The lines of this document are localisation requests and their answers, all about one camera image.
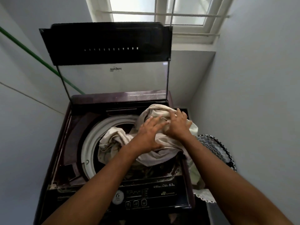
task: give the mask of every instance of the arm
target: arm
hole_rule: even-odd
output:
[[[171,113],[166,132],[179,140],[193,159],[202,179],[231,224],[292,224],[258,189],[233,171],[190,132],[187,115]]]
[[[157,124],[159,119],[149,118],[130,143],[123,146],[103,169],[49,216],[43,225],[98,224],[135,159],[162,147],[155,142],[155,135],[168,122]]]

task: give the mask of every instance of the circular badge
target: circular badge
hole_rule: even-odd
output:
[[[121,190],[118,190],[112,199],[112,203],[115,205],[119,205],[122,203],[123,200],[124,200],[124,193]]]

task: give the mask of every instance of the green pipe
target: green pipe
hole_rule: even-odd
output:
[[[11,41],[13,41],[15,44],[17,44],[20,48],[25,50],[28,54],[30,54],[32,57],[34,57],[36,60],[38,60],[42,65],[44,65],[46,68],[48,68],[50,71],[55,73],[55,75],[59,76],[59,73],[48,63],[46,63],[43,59],[41,59],[39,56],[37,56],[35,53],[33,53],[30,49],[28,49],[24,44],[22,44],[20,41],[18,41],[15,37],[13,37],[11,34],[9,34],[6,30],[4,30],[0,26],[0,32],[4,34],[6,37],[8,37]],[[78,87],[76,87],[74,84],[72,84],[68,79],[63,77],[64,81],[70,85],[72,88],[74,88],[76,91],[78,91],[80,94],[84,95],[84,92],[81,91]]]

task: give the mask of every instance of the window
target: window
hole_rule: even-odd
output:
[[[211,44],[232,0],[86,0],[93,22],[161,22],[174,43]]]

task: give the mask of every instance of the beige cloth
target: beige cloth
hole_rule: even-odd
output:
[[[130,142],[132,138],[136,135],[136,132],[140,126],[151,116],[157,117],[162,115],[162,121],[170,120],[169,111],[175,111],[174,109],[164,106],[161,104],[153,104],[149,106],[137,119],[135,124],[135,129],[133,129],[130,134],[125,134],[124,130],[117,127],[110,128],[107,133],[100,140],[98,159],[100,162],[107,164],[111,158],[113,158],[120,148]],[[198,127],[193,123],[190,127],[190,132],[197,136]],[[187,157],[187,162],[190,168],[192,184],[195,185],[200,179],[200,174],[198,173],[193,161],[191,160],[189,154],[183,145],[165,134],[159,131],[155,136],[155,141],[164,146],[164,149],[156,149],[149,153],[140,155],[136,161],[145,166],[154,166],[175,157],[179,151],[182,151]]]

